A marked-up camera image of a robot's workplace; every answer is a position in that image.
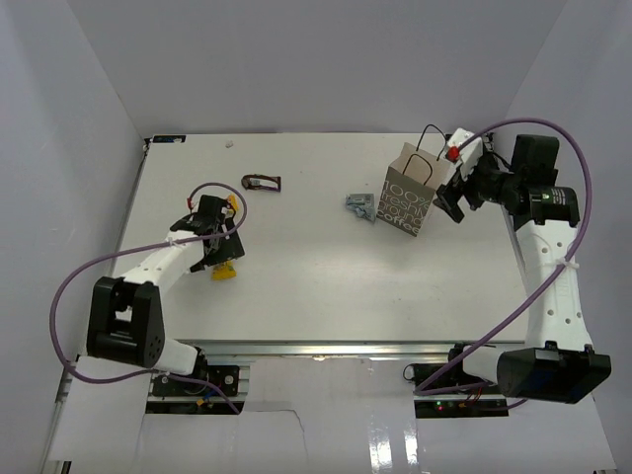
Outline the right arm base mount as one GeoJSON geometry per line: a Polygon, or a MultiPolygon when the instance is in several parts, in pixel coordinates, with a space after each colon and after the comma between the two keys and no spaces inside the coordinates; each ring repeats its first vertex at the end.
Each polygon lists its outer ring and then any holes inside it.
{"type": "MultiPolygon", "coordinates": [[[[465,348],[463,343],[399,343],[398,350],[406,360],[402,377],[415,389],[465,348]]],[[[466,374],[462,363],[422,391],[425,394],[414,395],[414,413],[418,421],[504,418],[510,412],[510,401],[500,390],[491,383],[483,386],[480,377],[466,374]]]]}

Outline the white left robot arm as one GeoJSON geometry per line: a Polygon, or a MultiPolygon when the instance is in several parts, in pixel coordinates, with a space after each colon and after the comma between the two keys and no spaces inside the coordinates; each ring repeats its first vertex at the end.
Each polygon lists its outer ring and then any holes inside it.
{"type": "Polygon", "coordinates": [[[117,277],[93,287],[87,334],[89,356],[175,373],[186,393],[208,382],[201,350],[166,336],[162,297],[183,276],[245,255],[235,230],[235,206],[204,195],[197,209],[170,227],[167,246],[117,277]]]}

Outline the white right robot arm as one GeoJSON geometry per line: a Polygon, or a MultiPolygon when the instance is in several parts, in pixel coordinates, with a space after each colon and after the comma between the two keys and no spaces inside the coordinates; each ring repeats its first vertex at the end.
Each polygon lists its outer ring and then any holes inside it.
{"type": "Polygon", "coordinates": [[[523,134],[516,138],[510,164],[480,137],[457,129],[445,147],[456,169],[436,191],[435,205],[453,221],[465,199],[476,210],[485,202],[501,206],[512,220],[516,261],[527,294],[524,344],[503,350],[489,343],[451,351],[446,383],[466,394],[481,380],[509,398],[576,404],[611,373],[611,360],[593,348],[583,319],[578,265],[571,250],[584,220],[576,192],[556,184],[559,141],[523,134]]]}

